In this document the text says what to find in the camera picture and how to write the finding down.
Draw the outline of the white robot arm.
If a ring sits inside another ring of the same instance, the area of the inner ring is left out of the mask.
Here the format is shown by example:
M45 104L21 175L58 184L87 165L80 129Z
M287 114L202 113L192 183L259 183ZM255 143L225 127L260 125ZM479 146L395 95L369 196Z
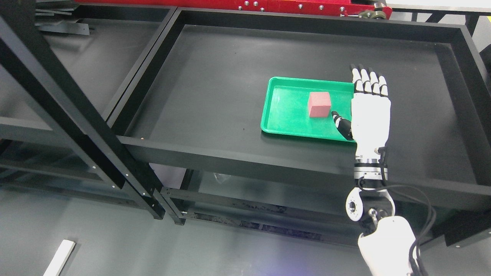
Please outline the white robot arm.
M386 177L382 159L356 158L355 186L346 198L345 210L361 226L358 249L373 276L421 276L415 234L409 222L396 215Z

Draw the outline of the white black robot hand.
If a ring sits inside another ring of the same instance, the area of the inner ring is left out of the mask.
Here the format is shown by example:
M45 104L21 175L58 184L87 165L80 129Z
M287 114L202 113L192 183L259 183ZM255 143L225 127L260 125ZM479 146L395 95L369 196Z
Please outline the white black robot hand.
M391 100L384 76L363 65L351 65L354 94L351 119L331 111L338 132L346 140L356 142L355 159L380 159L390 129Z

